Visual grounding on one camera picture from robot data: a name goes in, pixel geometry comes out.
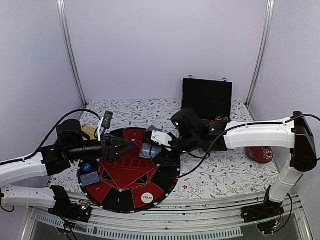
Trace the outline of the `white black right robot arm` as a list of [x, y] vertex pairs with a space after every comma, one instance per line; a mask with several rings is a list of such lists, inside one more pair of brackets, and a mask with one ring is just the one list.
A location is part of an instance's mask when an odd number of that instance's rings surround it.
[[295, 111], [291, 117], [271, 121], [240, 122], [223, 117], [207, 124], [188, 108], [180, 110], [171, 118], [178, 130], [178, 138], [153, 130], [150, 139], [166, 148], [168, 154], [172, 155], [197, 149], [209, 153], [252, 148], [261, 149], [262, 156], [270, 160], [270, 147], [288, 149], [286, 164], [269, 187], [266, 201], [258, 208], [262, 218], [269, 218], [278, 210], [278, 204], [285, 199], [304, 173], [313, 170], [319, 161], [307, 117], [308, 114]]

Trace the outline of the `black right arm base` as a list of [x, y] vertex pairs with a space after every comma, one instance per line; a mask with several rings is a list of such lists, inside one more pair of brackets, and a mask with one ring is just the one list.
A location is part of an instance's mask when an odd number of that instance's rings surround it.
[[280, 216], [284, 212], [281, 203], [271, 202], [242, 207], [240, 216], [245, 223], [250, 223]]

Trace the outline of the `white dealer button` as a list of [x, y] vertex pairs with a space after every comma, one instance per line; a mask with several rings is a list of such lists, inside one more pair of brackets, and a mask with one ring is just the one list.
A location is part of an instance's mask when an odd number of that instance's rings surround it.
[[154, 200], [154, 196], [150, 192], [145, 192], [141, 195], [141, 201], [144, 204], [150, 204]]

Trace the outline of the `blue checkered card deck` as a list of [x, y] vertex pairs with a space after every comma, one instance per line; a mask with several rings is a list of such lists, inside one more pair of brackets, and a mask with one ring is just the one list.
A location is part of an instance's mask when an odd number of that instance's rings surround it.
[[143, 144], [139, 152], [139, 157], [150, 159], [150, 157], [155, 158], [159, 153], [162, 152], [162, 147], [157, 145], [150, 145], [148, 143]]

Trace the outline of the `blue small blind button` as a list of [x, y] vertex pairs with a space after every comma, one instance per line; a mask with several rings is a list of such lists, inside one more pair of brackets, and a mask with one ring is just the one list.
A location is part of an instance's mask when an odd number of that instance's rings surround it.
[[82, 165], [81, 169], [84, 171], [84, 172], [90, 172], [92, 170], [92, 165], [90, 163], [85, 163]]

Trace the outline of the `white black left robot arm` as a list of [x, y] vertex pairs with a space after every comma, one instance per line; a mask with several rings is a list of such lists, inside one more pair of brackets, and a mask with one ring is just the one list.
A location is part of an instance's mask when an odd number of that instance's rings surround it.
[[34, 177], [59, 174], [74, 161], [95, 162], [103, 159], [116, 162], [135, 149], [127, 139], [110, 134], [96, 139], [82, 130], [80, 121], [64, 115], [50, 130], [57, 132], [55, 144], [43, 143], [31, 154], [0, 163], [0, 206], [28, 206], [56, 209], [63, 217], [74, 213], [74, 205], [62, 186], [45, 188], [17, 187], [14, 182]]

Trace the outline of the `single blue playing card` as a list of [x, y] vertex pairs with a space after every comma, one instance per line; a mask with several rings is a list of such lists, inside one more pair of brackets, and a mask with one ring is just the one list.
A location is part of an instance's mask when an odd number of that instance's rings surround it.
[[160, 129], [156, 128], [154, 125], [148, 127], [144, 132], [145, 133], [152, 133], [153, 131], [161, 131]]

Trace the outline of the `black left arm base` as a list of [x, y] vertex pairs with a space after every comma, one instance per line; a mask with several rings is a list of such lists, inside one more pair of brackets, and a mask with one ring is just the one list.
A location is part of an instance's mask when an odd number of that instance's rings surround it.
[[69, 199], [58, 199], [48, 213], [61, 217], [64, 220], [74, 220], [88, 223], [91, 217], [92, 208], [89, 201], [80, 200], [71, 202]]

